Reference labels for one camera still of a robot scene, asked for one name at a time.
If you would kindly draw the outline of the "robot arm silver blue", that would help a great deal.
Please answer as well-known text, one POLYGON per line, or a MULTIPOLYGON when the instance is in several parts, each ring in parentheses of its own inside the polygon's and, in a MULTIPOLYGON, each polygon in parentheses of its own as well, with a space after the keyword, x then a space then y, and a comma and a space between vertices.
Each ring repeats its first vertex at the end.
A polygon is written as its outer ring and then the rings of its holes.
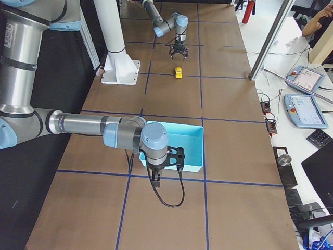
POLYGON ((35 109, 31 94, 45 30, 79 31, 79 1, 2 1, 6 17, 1 54, 1 148, 47 134, 102 136, 104 144, 143 153, 151 185, 160 184, 160 171, 170 163, 168 136, 160 123, 142 117, 110 117, 35 109))
POLYGON ((152 0, 143 0, 141 1, 141 5, 152 21, 154 33, 158 38, 175 30, 175 37, 167 42, 166 46, 169 47, 169 55, 172 60, 176 54, 182 55, 183 60, 185 60, 189 55, 189 49, 185 46, 188 17, 175 12, 168 20, 164 20, 152 0))

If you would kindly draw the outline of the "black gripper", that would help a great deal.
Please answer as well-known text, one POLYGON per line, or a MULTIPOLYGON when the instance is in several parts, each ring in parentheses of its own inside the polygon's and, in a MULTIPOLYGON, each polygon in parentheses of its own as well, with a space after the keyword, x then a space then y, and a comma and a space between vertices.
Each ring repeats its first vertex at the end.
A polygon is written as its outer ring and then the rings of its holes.
POLYGON ((188 48, 185 47, 184 41, 175 40, 175 43, 170 46, 169 55, 171 60, 173 60, 174 55, 180 54, 183 56, 183 61, 185 61, 188 57, 188 48))
POLYGON ((163 166, 152 166, 152 183, 153 187, 159 188, 160 187, 160 172, 163 170, 163 166))

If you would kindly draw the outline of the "person forearm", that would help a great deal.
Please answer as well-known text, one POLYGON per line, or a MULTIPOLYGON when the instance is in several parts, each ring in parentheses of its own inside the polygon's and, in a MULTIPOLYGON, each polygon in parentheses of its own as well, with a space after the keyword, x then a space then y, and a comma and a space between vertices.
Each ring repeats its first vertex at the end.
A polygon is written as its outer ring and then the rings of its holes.
POLYGON ((332 17, 332 5, 327 5, 324 9, 320 10, 304 27, 302 30, 302 36, 307 37, 312 35, 315 31, 322 27, 320 22, 324 18, 328 19, 332 17))

